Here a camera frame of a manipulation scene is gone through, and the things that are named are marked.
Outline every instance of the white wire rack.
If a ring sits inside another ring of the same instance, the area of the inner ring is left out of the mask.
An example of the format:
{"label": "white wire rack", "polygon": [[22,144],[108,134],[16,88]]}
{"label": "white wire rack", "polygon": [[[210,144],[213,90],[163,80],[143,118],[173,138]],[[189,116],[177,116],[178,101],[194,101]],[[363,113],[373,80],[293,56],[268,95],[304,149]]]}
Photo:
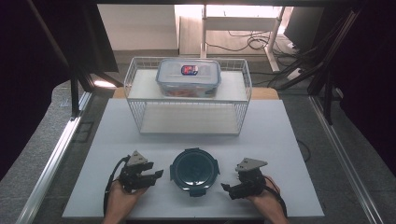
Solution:
{"label": "white wire rack", "polygon": [[221,68],[216,96],[190,98],[167,97],[161,93],[155,77],[163,59],[135,57],[125,77],[125,96],[140,133],[238,135],[241,132],[252,91],[246,60],[210,59]]}

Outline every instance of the black cable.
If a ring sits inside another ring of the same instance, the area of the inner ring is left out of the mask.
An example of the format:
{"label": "black cable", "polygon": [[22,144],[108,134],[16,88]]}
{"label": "black cable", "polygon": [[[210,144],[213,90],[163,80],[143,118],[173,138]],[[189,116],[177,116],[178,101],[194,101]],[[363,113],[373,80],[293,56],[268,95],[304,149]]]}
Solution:
{"label": "black cable", "polygon": [[335,23],[335,25],[330,30],[330,32],[323,39],[321,39],[314,48],[304,53],[301,53],[300,56],[305,57],[306,59],[311,61],[315,59],[317,56],[319,56],[322,53],[322,51],[325,50],[325,47],[327,46],[329,40],[332,39],[334,35],[336,35],[338,31],[342,28],[344,21],[347,19],[347,15],[350,10],[351,8],[348,8],[344,12],[343,16]]}
{"label": "black cable", "polygon": [[288,209],[286,208],[285,201],[283,201],[282,197],[280,196],[280,192],[279,190],[277,190],[275,183],[267,176],[264,176],[264,178],[269,180],[275,188],[275,189],[271,189],[270,187],[265,185],[264,189],[266,189],[268,192],[272,193],[276,197],[277,201],[280,203],[280,206],[282,207],[283,215],[285,215],[285,218],[288,218]]}
{"label": "black cable", "polygon": [[308,162],[309,159],[311,159],[311,149],[303,141],[301,141],[299,139],[296,139],[296,140],[298,143],[300,143],[301,145],[303,145],[306,148],[306,151],[308,152],[308,156],[306,158],[304,158],[304,162]]}
{"label": "black cable", "polygon": [[254,87],[254,86],[258,86],[258,85],[260,85],[260,84],[262,84],[262,83],[266,83],[266,82],[270,82],[270,81],[271,81],[271,80],[264,80],[264,81],[252,83],[251,85]]}
{"label": "black cable", "polygon": [[268,76],[276,76],[277,73],[264,73],[264,72],[250,72],[251,75],[268,75]]}
{"label": "black cable", "polygon": [[283,52],[283,50],[280,48],[280,46],[277,44],[276,41],[275,41],[275,44],[276,44],[276,46],[278,48],[278,49],[274,49],[275,54],[276,54],[276,51],[278,51],[277,55],[286,55],[286,56],[290,56],[290,57],[293,57],[293,58],[298,58],[298,54],[285,53],[285,52]]}
{"label": "black cable", "polygon": [[282,62],[280,61],[281,58],[295,58],[295,57],[289,56],[289,55],[279,55],[279,56],[276,57],[277,63],[279,63],[279,64],[281,64],[281,65],[283,65],[283,66],[285,66],[285,67],[289,67],[289,66],[292,65],[292,63],[289,63],[289,64],[282,63]]}
{"label": "black cable", "polygon": [[104,215],[106,215],[106,211],[107,211],[107,201],[108,201],[108,195],[110,193],[110,188],[111,188],[111,184],[113,183],[113,179],[114,179],[114,174],[116,173],[116,171],[119,169],[119,166],[122,162],[128,162],[128,160],[131,158],[131,156],[127,156],[122,158],[116,165],[116,167],[114,168],[113,172],[111,173],[110,177],[108,178],[108,182],[106,185],[106,189],[105,189],[105,197],[103,199],[103,213]]}
{"label": "black cable", "polygon": [[[208,46],[210,46],[210,47],[219,48],[219,49],[225,49],[225,50],[234,51],[234,52],[241,51],[241,50],[246,49],[246,48],[248,48],[248,47],[250,47],[251,49],[259,50],[259,49],[264,49],[264,48],[268,45],[269,37],[268,37],[268,36],[262,36],[262,34],[265,34],[265,33],[268,33],[268,32],[253,33],[253,31],[251,31],[250,35],[232,35],[231,32],[228,31],[228,34],[229,34],[230,36],[237,36],[237,37],[238,37],[238,36],[239,36],[239,37],[247,37],[247,36],[249,36],[249,38],[247,39],[247,45],[244,46],[244,47],[241,48],[241,49],[227,49],[227,48],[224,48],[224,47],[219,46],[219,45],[212,45],[212,44],[209,44],[209,43],[207,43],[207,42],[206,42],[206,44],[207,44]],[[254,42],[259,42],[259,43],[261,43],[262,45],[261,45],[260,47],[256,48],[256,47],[252,46],[252,43],[254,43]]]}
{"label": "black cable", "polygon": [[280,80],[283,77],[286,77],[290,74],[291,71],[293,71],[295,68],[297,68],[298,66],[300,66],[300,64],[302,63],[301,60],[296,60],[294,63],[292,63],[290,66],[288,66],[287,68],[285,68],[281,74],[279,74],[278,76],[274,77],[270,82],[268,82],[267,88],[271,88],[273,87],[273,83],[277,82],[278,80]]}

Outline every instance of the white table surface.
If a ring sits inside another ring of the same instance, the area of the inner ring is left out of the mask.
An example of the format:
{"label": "white table surface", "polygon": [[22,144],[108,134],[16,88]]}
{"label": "white table surface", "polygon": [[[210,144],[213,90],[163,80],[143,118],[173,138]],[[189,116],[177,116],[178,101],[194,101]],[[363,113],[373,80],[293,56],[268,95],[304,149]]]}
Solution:
{"label": "white table surface", "polygon": [[[191,147],[206,150],[219,163],[220,175],[199,198],[170,181],[169,165]],[[141,197],[130,219],[260,217],[248,200],[231,200],[220,185],[240,183],[234,168],[245,157],[268,161],[262,173],[280,186],[290,217],[323,216],[282,101],[250,101],[239,136],[204,136],[142,135],[126,100],[110,99],[63,217],[102,217],[108,177],[117,162],[134,150],[154,162],[143,175],[163,169],[163,177]]]}

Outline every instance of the metal frame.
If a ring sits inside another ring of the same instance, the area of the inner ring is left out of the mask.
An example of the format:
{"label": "metal frame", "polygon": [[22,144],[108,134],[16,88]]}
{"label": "metal frame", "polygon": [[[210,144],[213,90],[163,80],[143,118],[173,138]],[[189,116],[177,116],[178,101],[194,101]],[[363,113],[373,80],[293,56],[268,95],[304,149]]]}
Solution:
{"label": "metal frame", "polygon": [[285,8],[282,7],[282,9],[279,12],[279,15],[276,17],[274,28],[272,30],[270,39],[268,41],[268,45],[264,48],[265,53],[267,54],[268,62],[270,63],[274,73],[278,73],[280,71],[279,66],[277,66],[276,58],[274,57],[274,44],[276,41],[277,31],[279,30],[280,23],[282,22],[284,12],[285,12]]}
{"label": "metal frame", "polygon": [[344,25],[341,31],[338,33],[334,42],[332,43],[331,48],[326,54],[326,57],[323,59],[323,63],[320,64],[320,70],[314,79],[308,86],[308,93],[310,95],[318,95],[320,90],[325,87],[325,100],[324,100],[324,109],[323,114],[329,124],[332,124],[331,110],[332,110],[332,82],[333,82],[333,74],[331,73],[330,65],[332,63],[332,59],[334,58],[335,53],[340,48],[340,45],[343,43],[345,37],[347,36],[348,31],[352,27],[355,20],[358,18],[361,12],[362,6],[356,6],[356,8],[352,8],[344,22]]}
{"label": "metal frame", "polygon": [[329,137],[332,148],[334,149],[335,154],[337,155],[338,160],[340,161],[341,166],[346,173],[346,177],[348,178],[351,187],[355,191],[359,202],[361,203],[361,207],[363,208],[363,211],[369,219],[370,223],[384,223],[378,213],[374,200],[372,199],[369,191],[361,181],[361,178],[359,177],[358,172],[353,166],[352,161],[348,157],[347,152],[337,135],[337,132],[335,131],[333,126],[329,125],[326,122],[326,118],[322,114],[323,107],[321,106],[318,97],[309,96],[309,100],[318,115],[318,119],[323,126],[323,130]]}
{"label": "metal frame", "polygon": [[67,147],[69,146],[72,136],[81,121],[81,116],[88,102],[90,101],[91,96],[92,94],[87,92],[84,92],[81,96],[81,99],[79,101],[80,107],[78,114],[75,118],[70,119],[66,127],[64,128],[64,132],[62,133],[58,143],[56,144],[55,149],[53,149],[53,152],[49,157],[49,161],[47,162],[43,173],[41,173],[41,176],[38,178],[38,181],[35,184],[35,188],[33,189],[29,199],[23,207],[16,223],[32,223],[35,219],[35,215],[44,200],[44,197],[50,187],[53,177],[55,177],[56,171],[58,170],[58,167],[62,161],[62,158],[64,157]]}
{"label": "metal frame", "polygon": [[69,3],[118,5],[243,5],[271,7],[328,7],[352,6],[359,0],[62,0]]}

